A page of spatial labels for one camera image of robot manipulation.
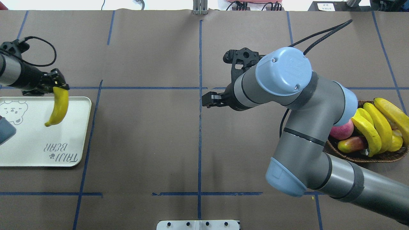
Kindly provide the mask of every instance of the yellow banana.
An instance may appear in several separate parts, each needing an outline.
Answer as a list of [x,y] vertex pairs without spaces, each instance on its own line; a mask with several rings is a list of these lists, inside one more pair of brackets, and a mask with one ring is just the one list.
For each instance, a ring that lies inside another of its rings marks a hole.
[[44,124],[46,127],[59,124],[68,110],[68,90],[59,87],[53,87],[52,89],[54,92],[54,109],[49,121]]
[[376,131],[381,137],[382,145],[378,153],[383,153],[392,144],[392,128],[385,116],[371,103],[364,104],[364,110],[371,115]]
[[392,131],[392,144],[389,147],[388,151],[389,152],[395,152],[398,151],[403,144],[403,139],[401,136],[401,133],[399,132],[399,130],[393,130]]
[[381,149],[381,137],[379,136],[373,125],[363,116],[355,114],[351,118],[351,120],[354,123],[355,127],[357,127],[357,129],[365,136],[366,140],[368,141],[368,157],[372,157]]
[[357,114],[363,116],[365,119],[367,119],[372,125],[373,125],[373,119],[369,113],[364,110],[363,108],[358,108],[356,111]]
[[375,107],[379,109],[396,124],[399,131],[402,133],[402,138],[405,146],[409,146],[409,117],[394,104],[383,98],[375,98],[373,100]]

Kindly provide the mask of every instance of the white label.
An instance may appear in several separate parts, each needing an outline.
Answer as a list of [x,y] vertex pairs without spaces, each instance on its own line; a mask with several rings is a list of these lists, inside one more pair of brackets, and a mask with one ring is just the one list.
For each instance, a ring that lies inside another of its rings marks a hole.
[[317,3],[317,6],[321,11],[335,11],[333,3]]

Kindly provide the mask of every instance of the blue plastic cap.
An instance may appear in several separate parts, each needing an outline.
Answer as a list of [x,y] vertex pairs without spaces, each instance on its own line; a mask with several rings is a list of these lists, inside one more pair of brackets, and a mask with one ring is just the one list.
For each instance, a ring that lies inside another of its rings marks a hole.
[[6,118],[0,118],[0,145],[10,139],[16,133],[16,128]]
[[353,117],[358,109],[358,99],[355,93],[353,93],[351,90],[343,87],[340,83],[334,81],[337,83],[342,91],[344,92],[344,97],[345,97],[345,109],[344,113],[342,114],[342,117],[340,120],[334,124],[334,126],[341,126],[346,124],[351,117]]
[[260,87],[277,96],[291,96],[302,91],[311,75],[310,61],[293,47],[283,47],[267,54],[256,67]]
[[294,174],[274,158],[271,158],[265,178],[271,186],[290,196],[301,197],[307,190]]

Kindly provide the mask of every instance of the red apple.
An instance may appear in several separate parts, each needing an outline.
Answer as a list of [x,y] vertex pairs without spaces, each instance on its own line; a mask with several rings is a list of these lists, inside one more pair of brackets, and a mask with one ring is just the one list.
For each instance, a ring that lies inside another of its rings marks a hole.
[[332,127],[330,136],[338,140],[344,140],[350,137],[353,131],[354,124],[352,123],[352,120],[349,119],[345,125]]

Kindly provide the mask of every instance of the fruit basket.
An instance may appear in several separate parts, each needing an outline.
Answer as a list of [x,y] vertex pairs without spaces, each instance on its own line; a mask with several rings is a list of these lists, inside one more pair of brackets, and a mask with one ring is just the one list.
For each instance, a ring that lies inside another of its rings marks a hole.
[[[359,101],[358,108],[362,108],[364,103],[369,102],[373,104],[373,101]],[[326,142],[325,150],[334,156],[337,156],[341,159],[349,160],[353,163],[388,163],[388,162],[395,162],[405,157],[408,153],[408,148],[402,146],[399,150],[395,152],[386,151],[381,154],[377,154],[373,157],[367,157],[362,155],[359,151],[353,153],[342,153],[337,149],[337,144],[339,140],[332,138],[331,136],[328,137]]]

